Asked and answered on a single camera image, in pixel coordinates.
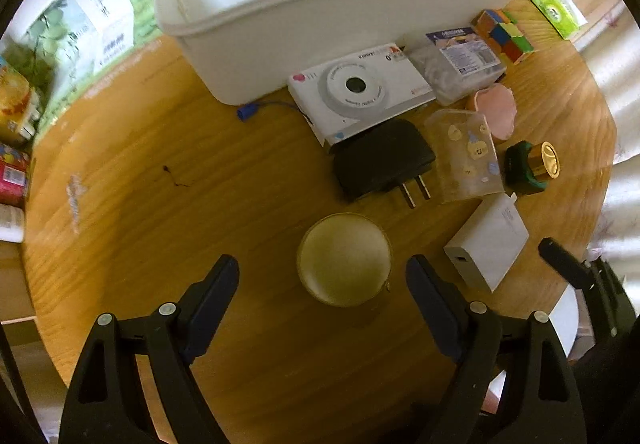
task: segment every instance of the pink object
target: pink object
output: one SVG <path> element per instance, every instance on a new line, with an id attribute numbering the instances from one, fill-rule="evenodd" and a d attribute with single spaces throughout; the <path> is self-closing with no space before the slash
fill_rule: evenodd
<path id="1" fill-rule="evenodd" d="M 466 108 L 484 114 L 494 142 L 506 141 L 513 135 L 517 109 L 511 89 L 500 83 L 489 85 L 470 97 Z"/>

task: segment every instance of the black power adapter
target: black power adapter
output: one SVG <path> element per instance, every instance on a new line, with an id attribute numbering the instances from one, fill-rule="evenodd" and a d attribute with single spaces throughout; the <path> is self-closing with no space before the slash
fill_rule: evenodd
<path id="1" fill-rule="evenodd" d="M 334 174 L 349 201 L 371 192 L 400 187 L 409 207 L 414 199 L 404 183 L 415 179 L 425 199 L 431 198 L 421 174 L 436 156 L 409 121 L 389 119 L 337 145 Z"/>

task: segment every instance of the gold cap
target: gold cap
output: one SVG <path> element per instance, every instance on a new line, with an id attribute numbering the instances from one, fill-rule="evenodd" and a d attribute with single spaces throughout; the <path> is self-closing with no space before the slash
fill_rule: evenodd
<path id="1" fill-rule="evenodd" d="M 557 179 L 560 162 L 556 149 L 548 141 L 535 145 L 529 152 L 529 167 L 538 180 Z"/>

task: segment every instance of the round wooden tabletop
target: round wooden tabletop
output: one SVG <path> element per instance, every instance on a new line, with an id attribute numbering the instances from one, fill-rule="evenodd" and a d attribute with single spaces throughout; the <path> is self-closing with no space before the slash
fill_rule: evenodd
<path id="1" fill-rule="evenodd" d="M 295 111 L 267 107 L 240 122 L 168 37 L 116 67 L 34 149 L 24 264 L 38 329 L 63 379 L 97 315 L 149 314 L 228 253 L 240 264 L 238 292 L 192 369 L 229 440 L 377 442 L 408 422 L 412 404 L 436 403 L 454 371 L 406 289 L 412 254 L 501 314 L 548 312 L 565 284 L 537 243 L 551 236 L 582 254 L 616 129 L 572 44 L 528 1 L 511 11 L 539 51 L 504 79 L 518 106 L 504 146 L 550 141 L 562 171 L 544 193 L 518 199 L 529 241 L 491 295 L 468 289 L 442 249 L 479 200 L 439 205 L 416 188 L 415 210 L 399 190 L 348 204 L 331 157 Z M 290 99 L 286 90 L 272 98 Z M 423 129 L 436 108 L 407 117 Z M 434 187 L 431 174 L 424 178 Z M 315 300 L 296 272 L 305 231 L 340 211 L 375 221 L 394 253 L 389 289 L 351 309 Z M 148 361 L 139 364 L 159 435 L 171 441 Z"/>

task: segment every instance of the clear plastic case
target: clear plastic case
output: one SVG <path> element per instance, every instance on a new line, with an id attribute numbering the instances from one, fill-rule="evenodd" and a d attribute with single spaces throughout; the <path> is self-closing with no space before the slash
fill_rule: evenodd
<path id="1" fill-rule="evenodd" d="M 439 110 L 425 121 L 442 202 L 504 192 L 494 142 L 484 116 Z"/>
<path id="2" fill-rule="evenodd" d="M 425 34 L 409 42 L 404 53 L 444 106 L 491 85 L 506 70 L 471 28 Z"/>

